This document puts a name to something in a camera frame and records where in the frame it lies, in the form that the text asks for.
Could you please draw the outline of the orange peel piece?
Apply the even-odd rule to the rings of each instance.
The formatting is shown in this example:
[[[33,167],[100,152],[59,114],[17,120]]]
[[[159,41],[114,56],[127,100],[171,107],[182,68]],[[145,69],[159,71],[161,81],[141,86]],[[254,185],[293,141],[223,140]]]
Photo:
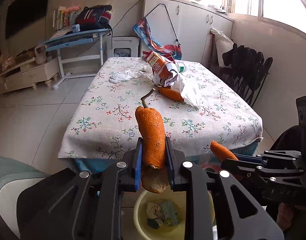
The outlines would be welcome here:
[[[223,162],[227,159],[238,160],[235,154],[233,154],[229,149],[222,146],[216,141],[212,140],[212,142],[210,143],[210,149],[220,162]]]
[[[171,100],[184,102],[184,99],[182,98],[181,94],[175,90],[165,87],[157,87],[157,89],[163,96]]]

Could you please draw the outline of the orange peel with stem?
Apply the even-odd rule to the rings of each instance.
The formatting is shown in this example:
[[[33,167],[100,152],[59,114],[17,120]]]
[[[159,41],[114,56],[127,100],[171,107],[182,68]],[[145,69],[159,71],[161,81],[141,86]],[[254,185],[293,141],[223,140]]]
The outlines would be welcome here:
[[[146,103],[155,89],[141,97],[135,117],[142,136],[142,187],[151,193],[162,193],[168,187],[165,130],[160,113]]]

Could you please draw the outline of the large white paper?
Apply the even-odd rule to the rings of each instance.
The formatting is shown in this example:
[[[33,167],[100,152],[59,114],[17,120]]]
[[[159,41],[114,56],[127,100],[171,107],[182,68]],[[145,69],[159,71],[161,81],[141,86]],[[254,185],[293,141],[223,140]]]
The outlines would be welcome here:
[[[200,109],[202,107],[202,97],[199,95],[197,84],[193,79],[184,75],[188,74],[187,66],[183,62],[178,61],[176,61],[175,66],[177,81],[171,88],[180,93],[180,96],[187,105]]]

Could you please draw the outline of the white plastic bag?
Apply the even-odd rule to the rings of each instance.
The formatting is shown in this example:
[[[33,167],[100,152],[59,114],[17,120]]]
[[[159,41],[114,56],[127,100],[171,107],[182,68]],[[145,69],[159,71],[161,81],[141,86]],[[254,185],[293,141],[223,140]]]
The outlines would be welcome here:
[[[145,75],[146,72],[143,70],[124,70],[118,73],[115,73],[109,77],[110,83],[120,83],[124,81],[129,81],[131,79],[139,78]]]

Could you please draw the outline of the yellow trash bin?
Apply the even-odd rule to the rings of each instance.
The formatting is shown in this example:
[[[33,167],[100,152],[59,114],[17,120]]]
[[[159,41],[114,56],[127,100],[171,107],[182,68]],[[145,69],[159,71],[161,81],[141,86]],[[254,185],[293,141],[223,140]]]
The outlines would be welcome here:
[[[186,193],[144,190],[136,200],[133,221],[143,239],[184,239]]]

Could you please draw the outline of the teal white sofa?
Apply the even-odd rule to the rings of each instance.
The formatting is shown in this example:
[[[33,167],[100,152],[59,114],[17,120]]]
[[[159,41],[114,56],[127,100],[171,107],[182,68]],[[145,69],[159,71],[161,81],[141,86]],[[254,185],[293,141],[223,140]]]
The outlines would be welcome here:
[[[49,175],[15,159],[0,156],[0,235],[20,239],[17,201],[25,189]]]

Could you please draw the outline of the floral tablecloth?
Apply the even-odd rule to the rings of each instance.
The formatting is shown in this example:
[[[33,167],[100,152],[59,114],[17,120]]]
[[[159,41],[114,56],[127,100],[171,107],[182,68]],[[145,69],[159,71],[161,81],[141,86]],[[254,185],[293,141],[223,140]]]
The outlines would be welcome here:
[[[108,59],[82,97],[68,125],[58,158],[121,159],[138,138],[168,137],[191,157],[210,153],[216,141],[230,150],[256,148],[261,117],[230,87],[198,62],[182,61],[179,80],[192,88],[197,106],[161,94],[141,58]]]

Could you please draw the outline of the white TV cabinet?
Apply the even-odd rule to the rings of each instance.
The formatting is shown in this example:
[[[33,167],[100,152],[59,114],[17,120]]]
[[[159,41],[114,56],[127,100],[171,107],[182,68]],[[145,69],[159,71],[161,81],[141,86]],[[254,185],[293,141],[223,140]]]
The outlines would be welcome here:
[[[28,87],[36,89],[40,82],[51,87],[52,81],[57,81],[58,75],[58,59],[38,65],[35,58],[32,58],[0,74],[0,94]]]

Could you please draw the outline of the orange snack bag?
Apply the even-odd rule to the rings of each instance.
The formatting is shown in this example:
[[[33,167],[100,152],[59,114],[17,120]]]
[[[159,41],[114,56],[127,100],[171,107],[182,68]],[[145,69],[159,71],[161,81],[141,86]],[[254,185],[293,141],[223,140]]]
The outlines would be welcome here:
[[[177,66],[155,51],[143,51],[142,59],[152,69],[152,81],[155,85],[171,88],[178,78]]]

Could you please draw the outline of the pink kettlebell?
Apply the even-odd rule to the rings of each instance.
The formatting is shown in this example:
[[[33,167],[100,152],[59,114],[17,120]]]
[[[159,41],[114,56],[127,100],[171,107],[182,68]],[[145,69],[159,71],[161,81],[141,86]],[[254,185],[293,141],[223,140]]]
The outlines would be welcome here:
[[[45,45],[38,45],[36,48],[34,48],[35,53],[35,61],[38,65],[43,64],[47,61],[46,51],[45,51]]]

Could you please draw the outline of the white plastic stool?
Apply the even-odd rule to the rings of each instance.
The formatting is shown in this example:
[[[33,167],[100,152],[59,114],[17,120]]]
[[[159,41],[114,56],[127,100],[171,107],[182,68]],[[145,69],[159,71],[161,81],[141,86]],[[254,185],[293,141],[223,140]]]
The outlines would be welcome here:
[[[112,57],[138,57],[139,38],[133,36],[117,36],[112,38]]]

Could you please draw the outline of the blue study desk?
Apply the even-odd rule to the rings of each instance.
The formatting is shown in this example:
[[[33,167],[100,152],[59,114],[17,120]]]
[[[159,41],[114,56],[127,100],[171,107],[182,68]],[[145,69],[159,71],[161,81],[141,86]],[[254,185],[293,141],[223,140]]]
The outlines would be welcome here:
[[[60,37],[51,38],[44,42],[41,42],[40,45],[44,45],[47,52],[56,51],[57,60],[59,65],[59,74],[60,79],[52,85],[52,89],[56,90],[59,88],[60,84],[64,80],[83,78],[83,77],[95,77],[96,72],[93,73],[71,73],[64,72],[64,64],[81,62],[81,61],[91,61],[91,60],[100,60],[100,66],[104,64],[103,57],[103,40],[104,36],[110,34],[112,35],[111,29],[96,29],[89,31],[80,31],[77,33],[65,34]],[[81,46],[91,43],[95,45],[99,42],[99,54],[86,55],[86,56],[75,56],[69,59],[62,59],[61,50],[65,48],[73,48],[76,46]]]

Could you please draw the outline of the white cupboard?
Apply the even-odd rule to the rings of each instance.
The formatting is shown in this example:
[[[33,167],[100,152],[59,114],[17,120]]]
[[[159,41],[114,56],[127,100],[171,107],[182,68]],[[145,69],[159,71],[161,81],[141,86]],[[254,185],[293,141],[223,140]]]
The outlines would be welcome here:
[[[215,9],[184,0],[144,0],[146,17],[155,41],[181,45],[182,60],[209,67],[216,55],[211,28],[231,36],[233,22]]]

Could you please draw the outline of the dark backpack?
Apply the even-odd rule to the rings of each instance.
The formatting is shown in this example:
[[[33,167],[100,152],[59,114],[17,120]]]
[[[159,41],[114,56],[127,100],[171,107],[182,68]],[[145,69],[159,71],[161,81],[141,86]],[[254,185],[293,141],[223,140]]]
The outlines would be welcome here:
[[[96,5],[93,7],[85,7],[75,20],[75,24],[80,26],[81,31],[109,29],[112,14],[112,6]]]

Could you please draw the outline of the black television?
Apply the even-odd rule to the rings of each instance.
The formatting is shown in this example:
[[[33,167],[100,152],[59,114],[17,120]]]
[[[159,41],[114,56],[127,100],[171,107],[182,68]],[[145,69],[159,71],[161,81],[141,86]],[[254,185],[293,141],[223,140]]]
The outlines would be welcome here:
[[[5,38],[9,39],[29,24],[47,14],[49,0],[15,0],[8,6]]]

